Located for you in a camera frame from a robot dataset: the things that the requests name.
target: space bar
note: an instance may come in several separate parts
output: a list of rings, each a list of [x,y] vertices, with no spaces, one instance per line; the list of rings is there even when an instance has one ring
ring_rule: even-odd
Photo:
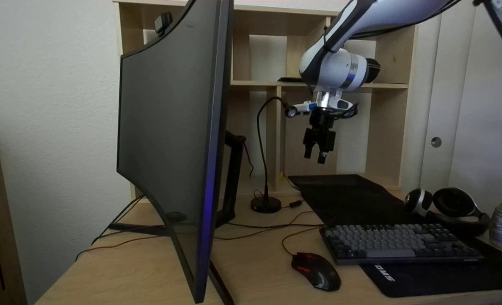
[[[411,249],[368,250],[367,257],[415,257],[415,252]]]

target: headphones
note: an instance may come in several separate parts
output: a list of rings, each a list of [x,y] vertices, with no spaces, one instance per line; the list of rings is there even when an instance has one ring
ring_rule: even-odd
[[[429,209],[434,203],[439,213],[431,212]],[[405,197],[405,212],[418,214],[427,220],[443,224],[452,231],[464,236],[480,236],[488,229],[490,216],[483,213],[471,196],[457,189],[449,187],[440,189],[435,194],[431,194],[424,189],[414,189]],[[457,217],[474,216],[477,222],[466,222],[456,219]]]

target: monitor stand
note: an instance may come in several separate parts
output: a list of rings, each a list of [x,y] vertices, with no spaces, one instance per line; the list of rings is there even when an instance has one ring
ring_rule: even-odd
[[[228,164],[228,174],[226,176],[226,185],[224,189],[223,207],[220,211],[218,211],[215,228],[226,224],[236,217],[234,207],[236,205],[236,193],[238,191],[238,182],[240,179],[240,168],[243,155],[243,143],[245,143],[245,140],[245,137],[235,136],[229,131],[225,134],[224,144],[231,148],[230,161]],[[108,225],[108,228],[110,230],[131,230],[132,232],[155,236],[170,236],[170,231],[164,225],[145,226],[112,222]],[[228,288],[226,288],[221,275],[217,271],[211,259],[208,276],[210,277],[210,280],[212,280],[212,283],[214,284],[219,297],[223,301],[223,304],[234,305],[232,295],[230,295]]]

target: robotic arm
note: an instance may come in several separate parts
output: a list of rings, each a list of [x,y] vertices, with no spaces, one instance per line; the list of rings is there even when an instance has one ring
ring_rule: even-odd
[[[300,75],[305,83],[315,87],[312,100],[291,106],[286,111],[289,118],[300,113],[311,114],[311,128],[306,130],[303,139],[305,158],[311,158],[312,149],[317,144],[320,149],[318,162],[325,163],[328,153],[334,150],[336,133],[330,131],[334,121],[358,113],[358,105],[343,100],[342,92],[354,91],[364,83],[371,83],[381,69],[376,60],[342,49],[344,43],[366,30],[388,27],[387,31],[394,31],[421,23],[458,2],[460,0],[349,0],[330,27],[325,29],[324,35],[301,59]],[[502,35],[500,0],[473,2],[475,6],[481,3]]]

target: lamp base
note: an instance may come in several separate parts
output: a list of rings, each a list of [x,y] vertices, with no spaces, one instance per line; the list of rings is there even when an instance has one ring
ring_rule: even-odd
[[[281,209],[280,199],[268,196],[267,203],[264,201],[264,197],[257,197],[251,200],[251,210],[262,214],[272,214],[278,212]]]

